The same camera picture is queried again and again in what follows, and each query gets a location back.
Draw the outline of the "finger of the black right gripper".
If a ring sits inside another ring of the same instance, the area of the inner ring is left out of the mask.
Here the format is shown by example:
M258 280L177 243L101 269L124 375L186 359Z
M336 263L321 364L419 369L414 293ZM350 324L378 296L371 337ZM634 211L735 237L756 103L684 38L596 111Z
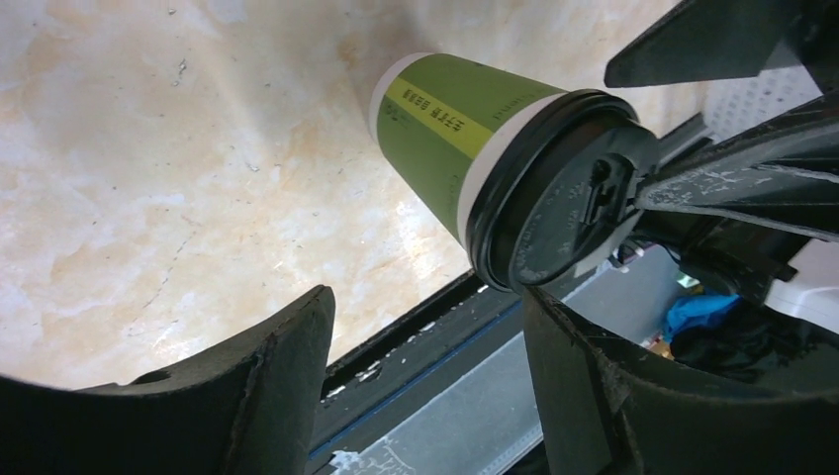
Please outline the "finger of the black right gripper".
M800 13L799 1L682 1L609 60L605 85L756 76Z

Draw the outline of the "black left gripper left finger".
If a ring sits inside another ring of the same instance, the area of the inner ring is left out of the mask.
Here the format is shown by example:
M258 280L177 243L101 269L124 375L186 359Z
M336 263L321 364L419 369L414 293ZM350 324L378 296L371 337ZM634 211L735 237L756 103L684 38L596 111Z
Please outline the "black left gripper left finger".
M5 474L300 474L335 313L316 286L206 350L126 384L3 378Z

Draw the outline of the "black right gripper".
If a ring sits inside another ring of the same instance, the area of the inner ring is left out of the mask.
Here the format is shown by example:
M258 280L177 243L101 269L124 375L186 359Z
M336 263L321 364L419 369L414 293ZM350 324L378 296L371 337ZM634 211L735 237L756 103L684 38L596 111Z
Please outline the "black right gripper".
M837 92L666 165L635 203L665 211L643 215L639 239L705 288L762 305L775 281L797 274L790 260L804 236L838 239Z

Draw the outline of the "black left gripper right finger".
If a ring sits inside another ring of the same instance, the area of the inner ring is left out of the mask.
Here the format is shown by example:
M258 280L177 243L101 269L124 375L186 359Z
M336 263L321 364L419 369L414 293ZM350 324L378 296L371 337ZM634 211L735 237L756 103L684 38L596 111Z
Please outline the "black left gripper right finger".
M838 389L709 374L522 294L523 334L554 474L834 474Z

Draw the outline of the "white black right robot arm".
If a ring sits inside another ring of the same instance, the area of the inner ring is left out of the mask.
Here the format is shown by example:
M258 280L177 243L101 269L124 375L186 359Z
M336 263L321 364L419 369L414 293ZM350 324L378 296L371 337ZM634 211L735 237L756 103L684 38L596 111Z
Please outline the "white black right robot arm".
M838 5L682 1L606 66L611 88L708 84L635 192L636 232L704 286L838 312Z

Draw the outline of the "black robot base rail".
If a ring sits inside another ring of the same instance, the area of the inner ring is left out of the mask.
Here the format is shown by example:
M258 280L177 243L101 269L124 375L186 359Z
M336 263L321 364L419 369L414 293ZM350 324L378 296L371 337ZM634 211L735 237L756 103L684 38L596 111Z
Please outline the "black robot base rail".
M307 474L331 474L338 451L360 452L486 357L487 333L505 329L519 299L473 272L444 285L326 370Z

